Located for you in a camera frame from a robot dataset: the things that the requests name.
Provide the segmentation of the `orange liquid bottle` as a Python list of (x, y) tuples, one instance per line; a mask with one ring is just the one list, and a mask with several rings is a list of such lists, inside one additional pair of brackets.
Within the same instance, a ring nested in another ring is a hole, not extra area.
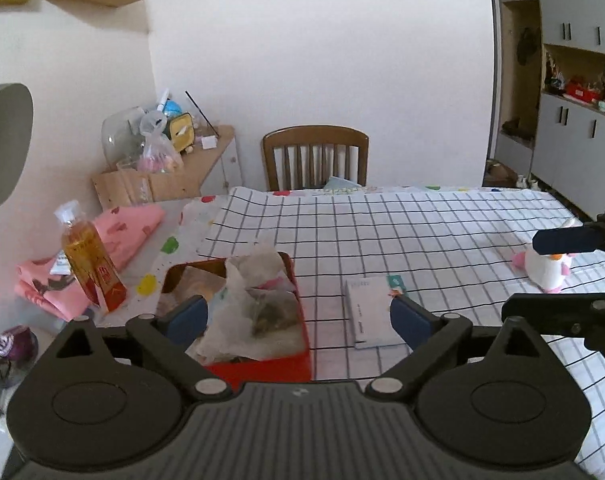
[(62, 247), (80, 287), (92, 302), (106, 312), (117, 310), (127, 299), (116, 266), (94, 224), (76, 200), (55, 211), (62, 226)]

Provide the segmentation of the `white teal illustrated booklet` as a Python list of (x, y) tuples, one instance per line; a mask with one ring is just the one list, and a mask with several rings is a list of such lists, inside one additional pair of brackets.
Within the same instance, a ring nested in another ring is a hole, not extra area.
[(406, 292), (403, 277), (397, 274), (347, 278), (344, 296), (356, 349), (403, 344), (391, 326), (391, 301)]

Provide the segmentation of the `white tissue sheet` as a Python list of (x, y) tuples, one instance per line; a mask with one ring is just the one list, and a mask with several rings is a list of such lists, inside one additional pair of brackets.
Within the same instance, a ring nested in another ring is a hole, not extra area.
[(208, 324), (186, 354), (203, 365), (287, 358), (307, 348), (296, 287), (268, 244), (225, 261), (226, 279), (209, 305)]

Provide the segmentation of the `cardboard box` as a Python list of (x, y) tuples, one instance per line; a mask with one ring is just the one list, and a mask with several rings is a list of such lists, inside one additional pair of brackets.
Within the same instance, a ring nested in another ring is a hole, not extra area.
[(131, 168), (91, 178), (103, 209), (186, 200), (199, 196), (202, 180), (188, 171), (148, 174)]

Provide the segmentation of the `brown wooden chair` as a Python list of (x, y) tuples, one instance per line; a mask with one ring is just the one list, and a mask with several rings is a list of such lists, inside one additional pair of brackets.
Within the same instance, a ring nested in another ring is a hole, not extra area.
[(369, 137), (356, 129), (307, 125), (267, 133), (261, 140), (268, 190), (323, 188), (331, 177), (365, 186)]

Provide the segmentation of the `wooden side cabinet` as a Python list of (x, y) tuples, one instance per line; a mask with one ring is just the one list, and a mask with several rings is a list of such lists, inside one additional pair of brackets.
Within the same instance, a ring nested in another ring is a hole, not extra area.
[(220, 138), (217, 148), (205, 151), (198, 148), (182, 157), (183, 169), (179, 171), (186, 170), (202, 180), (199, 196), (225, 195), (231, 188), (244, 184), (235, 130), (232, 126), (221, 125), (218, 131)]

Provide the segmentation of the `clear plastic bag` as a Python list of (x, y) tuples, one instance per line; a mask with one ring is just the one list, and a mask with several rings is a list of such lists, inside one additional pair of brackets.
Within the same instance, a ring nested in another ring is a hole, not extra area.
[(140, 122), (142, 154), (136, 169), (146, 174), (170, 174), (183, 168), (180, 154), (165, 135), (167, 117), (159, 110), (146, 113)]

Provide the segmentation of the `grey round fan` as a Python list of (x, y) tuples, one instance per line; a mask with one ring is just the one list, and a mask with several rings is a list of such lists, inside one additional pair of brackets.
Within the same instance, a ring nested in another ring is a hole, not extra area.
[(0, 206), (12, 195), (27, 160), (33, 100), (24, 84), (0, 84)]

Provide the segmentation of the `yellow toy on cabinet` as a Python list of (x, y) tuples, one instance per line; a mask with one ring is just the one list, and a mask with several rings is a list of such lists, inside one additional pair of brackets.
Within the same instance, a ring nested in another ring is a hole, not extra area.
[(185, 152), (195, 141), (195, 131), (192, 116), (184, 113), (172, 118), (169, 122), (169, 136), (174, 149)]

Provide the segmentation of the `white bunny plush toy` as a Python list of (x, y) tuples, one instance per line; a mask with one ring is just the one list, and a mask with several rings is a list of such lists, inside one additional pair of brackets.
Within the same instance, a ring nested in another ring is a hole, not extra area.
[(545, 294), (559, 294), (571, 275), (575, 254), (540, 255), (528, 244), (523, 252), (512, 258), (516, 269), (522, 270), (529, 281)]

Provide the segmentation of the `pink folded cloth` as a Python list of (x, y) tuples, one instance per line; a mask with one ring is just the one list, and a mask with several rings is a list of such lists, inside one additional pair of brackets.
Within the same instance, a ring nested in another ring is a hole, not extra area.
[(55, 215), (62, 228), (58, 254), (67, 258), (69, 270), (54, 269), (58, 256), (28, 260), (17, 267), (15, 292), (65, 321), (91, 306), (117, 310), (128, 296), (119, 272), (164, 220), (164, 209), (156, 204), (115, 207), (91, 221), (71, 200)]

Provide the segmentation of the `red box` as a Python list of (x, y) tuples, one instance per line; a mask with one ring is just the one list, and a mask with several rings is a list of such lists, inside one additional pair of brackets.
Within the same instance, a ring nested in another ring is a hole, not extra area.
[(246, 382), (311, 380), (293, 261), (272, 246), (175, 264), (156, 315), (169, 340), (235, 390)]

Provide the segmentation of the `grey wooden wall cabinet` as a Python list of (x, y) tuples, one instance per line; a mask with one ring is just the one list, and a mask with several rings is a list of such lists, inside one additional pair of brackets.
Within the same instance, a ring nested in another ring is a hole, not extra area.
[(605, 0), (493, 0), (489, 152), (519, 185), (605, 214)]

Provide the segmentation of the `purple round appliance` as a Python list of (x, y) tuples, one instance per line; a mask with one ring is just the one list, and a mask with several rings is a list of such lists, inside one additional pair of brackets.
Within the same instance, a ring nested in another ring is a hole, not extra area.
[(38, 350), (38, 338), (27, 325), (17, 325), (0, 333), (0, 388), (11, 370), (32, 362)]

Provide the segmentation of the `glass bowl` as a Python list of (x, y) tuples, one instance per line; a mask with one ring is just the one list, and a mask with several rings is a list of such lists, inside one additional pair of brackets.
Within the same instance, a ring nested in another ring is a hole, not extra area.
[(144, 115), (145, 110), (136, 106), (104, 119), (102, 146), (109, 169), (115, 169), (120, 160), (142, 153), (144, 138), (140, 132), (140, 122)]

